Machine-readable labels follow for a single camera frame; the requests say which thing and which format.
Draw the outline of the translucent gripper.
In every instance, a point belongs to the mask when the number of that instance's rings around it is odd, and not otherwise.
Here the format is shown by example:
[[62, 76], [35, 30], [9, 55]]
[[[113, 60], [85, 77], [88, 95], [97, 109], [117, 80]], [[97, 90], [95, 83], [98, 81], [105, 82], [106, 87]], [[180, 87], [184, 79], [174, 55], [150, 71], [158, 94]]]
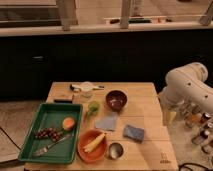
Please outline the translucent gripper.
[[159, 94], [159, 102], [163, 113], [163, 125], [168, 126], [174, 120], [182, 103], [169, 100], [163, 93]]

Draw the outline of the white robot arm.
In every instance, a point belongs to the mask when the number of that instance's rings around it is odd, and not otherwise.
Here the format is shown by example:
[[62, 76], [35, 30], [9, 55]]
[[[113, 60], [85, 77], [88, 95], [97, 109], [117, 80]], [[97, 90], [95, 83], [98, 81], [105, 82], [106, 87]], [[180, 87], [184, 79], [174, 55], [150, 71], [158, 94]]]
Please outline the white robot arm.
[[166, 86], [158, 94], [165, 126], [169, 124], [171, 112], [176, 112], [185, 101], [213, 114], [213, 88], [205, 84], [207, 78], [208, 70], [199, 62], [172, 69], [166, 74]]

